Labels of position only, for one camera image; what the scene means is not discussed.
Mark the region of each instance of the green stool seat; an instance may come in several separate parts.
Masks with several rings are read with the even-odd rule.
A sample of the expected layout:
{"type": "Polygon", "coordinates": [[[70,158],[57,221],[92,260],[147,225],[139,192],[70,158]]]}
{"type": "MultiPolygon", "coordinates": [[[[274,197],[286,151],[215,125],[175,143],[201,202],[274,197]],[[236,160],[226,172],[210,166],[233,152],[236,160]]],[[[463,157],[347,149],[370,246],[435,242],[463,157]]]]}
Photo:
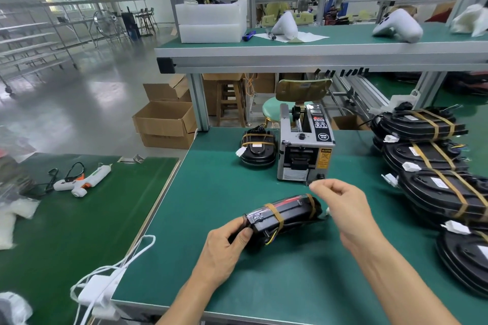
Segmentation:
{"type": "Polygon", "coordinates": [[[288,104],[289,109],[291,109],[295,105],[295,102],[280,102],[279,100],[276,99],[276,97],[273,97],[271,99],[266,100],[263,104],[263,114],[265,115],[265,117],[269,118],[273,122],[279,122],[281,103],[288,104]]]}

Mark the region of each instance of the caution label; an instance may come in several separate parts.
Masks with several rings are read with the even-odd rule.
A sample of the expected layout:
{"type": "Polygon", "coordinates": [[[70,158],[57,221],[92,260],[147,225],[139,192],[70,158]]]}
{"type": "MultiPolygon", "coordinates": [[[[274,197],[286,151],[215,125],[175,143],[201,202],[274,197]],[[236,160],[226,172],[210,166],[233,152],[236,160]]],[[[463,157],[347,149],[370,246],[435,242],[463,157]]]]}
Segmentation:
{"type": "Polygon", "coordinates": [[[330,161],[331,154],[332,154],[331,148],[320,148],[317,168],[329,168],[329,161],[330,161]]]}

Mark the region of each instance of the white glue gun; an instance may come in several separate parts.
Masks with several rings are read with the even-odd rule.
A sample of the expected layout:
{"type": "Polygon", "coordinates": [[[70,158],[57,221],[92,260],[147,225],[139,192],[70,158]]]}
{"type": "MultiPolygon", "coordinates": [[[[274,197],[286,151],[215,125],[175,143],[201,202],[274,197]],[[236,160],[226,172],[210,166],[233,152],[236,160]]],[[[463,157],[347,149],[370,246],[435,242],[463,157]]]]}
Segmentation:
{"type": "Polygon", "coordinates": [[[53,185],[55,191],[71,190],[71,194],[75,197],[84,197],[88,192],[89,187],[96,186],[105,176],[112,170],[112,165],[102,165],[97,168],[93,174],[85,179],[74,180],[67,182],[66,180],[56,181],[53,185]]]}

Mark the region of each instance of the hand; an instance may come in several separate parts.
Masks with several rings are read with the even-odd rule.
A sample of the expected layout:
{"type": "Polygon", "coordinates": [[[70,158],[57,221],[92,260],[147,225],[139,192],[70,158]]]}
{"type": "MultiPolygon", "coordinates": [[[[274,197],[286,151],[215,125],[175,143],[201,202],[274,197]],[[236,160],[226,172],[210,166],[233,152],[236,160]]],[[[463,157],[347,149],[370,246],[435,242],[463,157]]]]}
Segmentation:
{"type": "Polygon", "coordinates": [[[385,240],[362,190],[336,179],[314,181],[310,190],[329,206],[341,233],[341,241],[351,253],[374,248],[385,240]]]}
{"type": "Polygon", "coordinates": [[[208,233],[192,277],[207,283],[213,290],[229,278],[242,250],[252,236],[252,229],[247,227],[237,235],[232,244],[229,243],[229,236],[235,233],[242,223],[243,217],[238,217],[208,233]]]}

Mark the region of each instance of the wooden stool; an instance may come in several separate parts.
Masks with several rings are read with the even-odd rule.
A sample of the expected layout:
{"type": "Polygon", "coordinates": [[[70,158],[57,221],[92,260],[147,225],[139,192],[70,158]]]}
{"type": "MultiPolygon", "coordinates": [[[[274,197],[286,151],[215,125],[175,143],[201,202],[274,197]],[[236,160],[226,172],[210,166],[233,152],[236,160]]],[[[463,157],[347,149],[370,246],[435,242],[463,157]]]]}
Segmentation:
{"type": "Polygon", "coordinates": [[[220,121],[241,121],[241,126],[246,127],[246,119],[244,115],[244,107],[246,96],[242,87],[242,80],[229,81],[218,80],[217,81],[217,126],[220,126],[220,121]],[[239,117],[222,117],[223,112],[226,109],[237,109],[239,111],[239,117]]]}

